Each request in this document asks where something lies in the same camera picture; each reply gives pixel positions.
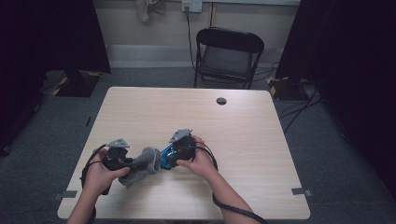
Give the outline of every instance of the fingers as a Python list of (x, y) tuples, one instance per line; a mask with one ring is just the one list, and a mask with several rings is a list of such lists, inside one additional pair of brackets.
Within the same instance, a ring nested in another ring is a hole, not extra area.
[(102, 160), (107, 155), (107, 149), (100, 149), (97, 155), (99, 155), (100, 160)]
[(111, 171), (111, 174), (113, 174), (114, 178), (118, 178), (127, 175), (129, 171), (130, 171), (129, 167), (124, 167), (116, 171)]
[(189, 168), (190, 164), (191, 164), (190, 161), (183, 161), (183, 160), (177, 160), (176, 163), (177, 163), (177, 165), (184, 166), (187, 168)]
[(192, 135), (191, 137), (195, 140), (198, 147), (205, 147), (205, 141), (202, 140), (202, 138), (198, 137), (197, 135)]

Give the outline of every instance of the person's left hand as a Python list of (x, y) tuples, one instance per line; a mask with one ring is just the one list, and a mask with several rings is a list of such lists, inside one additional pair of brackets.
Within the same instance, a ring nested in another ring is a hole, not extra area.
[(102, 164), (102, 159), (106, 156), (106, 154), (107, 149), (102, 148), (93, 157), (91, 163), (95, 163), (90, 165), (84, 184), (84, 191), (88, 191), (89, 193), (92, 193), (98, 197), (111, 185), (114, 179), (127, 175), (130, 171), (129, 167), (125, 167), (117, 171), (109, 171)]

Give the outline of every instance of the wall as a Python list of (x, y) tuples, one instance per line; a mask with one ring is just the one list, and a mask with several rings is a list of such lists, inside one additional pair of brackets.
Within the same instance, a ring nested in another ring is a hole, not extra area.
[[(296, 1), (277, 1), (289, 5), (222, 2), (212, 5), (210, 2), (203, 2), (202, 13), (190, 13), (193, 47), (196, 33), (209, 26), (212, 17), (212, 26), (250, 31), (260, 36), (265, 43), (263, 58), (270, 60), (271, 54), (275, 54), (275, 58), (271, 60), (278, 60), (298, 6), (291, 3)], [(107, 45), (189, 45), (187, 18), (181, 12), (180, 1), (166, 1), (166, 15), (151, 13), (148, 22), (138, 19), (132, 0), (96, 0), (94, 3)]]

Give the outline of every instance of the handheld device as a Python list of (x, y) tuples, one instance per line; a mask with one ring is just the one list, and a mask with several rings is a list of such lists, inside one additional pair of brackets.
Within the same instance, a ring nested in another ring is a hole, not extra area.
[[(85, 178), (87, 176), (88, 168), (90, 167), (90, 165), (95, 163), (95, 162), (91, 163), (91, 160), (103, 147), (109, 147), (109, 149), (107, 155), (101, 160), (101, 162), (110, 171), (115, 171), (122, 169), (124, 167), (129, 167), (132, 172), (137, 172), (140, 170), (145, 170), (149, 164), (146, 161), (133, 163), (134, 161), (133, 158), (127, 158), (126, 154), (128, 153), (128, 150), (126, 149), (126, 147), (130, 147), (130, 145), (127, 142), (125, 142), (122, 138), (120, 138), (118, 140), (102, 145), (93, 152), (86, 166), (82, 170), (81, 185), (83, 188), (84, 188)], [(110, 187), (111, 185), (105, 191), (102, 192), (102, 195), (107, 195), (108, 192), (110, 191)]]
[(191, 137), (192, 129), (176, 130), (169, 140), (170, 145), (161, 152), (161, 167), (170, 170), (177, 166), (177, 160), (195, 159), (195, 140)]

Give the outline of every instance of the electrical outlet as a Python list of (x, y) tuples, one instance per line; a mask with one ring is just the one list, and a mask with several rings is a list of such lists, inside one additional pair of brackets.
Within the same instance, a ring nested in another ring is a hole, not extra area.
[(192, 11), (191, 1), (181, 1), (181, 11), (187, 11), (186, 8), (188, 8), (189, 11)]
[(186, 8), (189, 12), (202, 12), (202, 0), (181, 1), (181, 11), (187, 11)]

